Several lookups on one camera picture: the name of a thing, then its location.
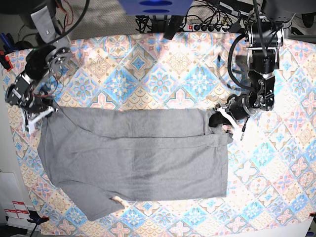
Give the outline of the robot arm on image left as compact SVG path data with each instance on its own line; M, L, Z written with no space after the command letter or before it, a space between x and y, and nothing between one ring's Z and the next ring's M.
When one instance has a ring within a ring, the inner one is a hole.
M37 31L38 46L26 41L14 43L10 35L1 34L0 39L8 52L30 48L24 70L6 89L5 101L18 106L22 111L24 132L34 133L35 126L42 118L56 112L53 107L52 92L40 89L40 84L48 80L70 60L72 53L68 34L85 16L89 1L85 2L78 20L67 30L58 25L56 9L63 9L59 0L2 0L0 12L18 15L24 25Z

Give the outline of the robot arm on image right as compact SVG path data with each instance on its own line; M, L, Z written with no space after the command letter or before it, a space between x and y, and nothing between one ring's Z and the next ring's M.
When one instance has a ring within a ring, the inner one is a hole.
M278 0L264 0L259 7L254 1L254 16L248 18L245 32L233 42L228 55L228 74L246 94L231 95L226 104L217 105L209 119L210 127L230 125L234 134L243 137L246 127L239 128L237 122L247 121L257 111L271 111L275 103L275 73L279 68L279 48L283 45L284 24L291 21L294 14L283 9ZM246 39L247 79L245 85L236 79L232 71L233 51L238 42Z

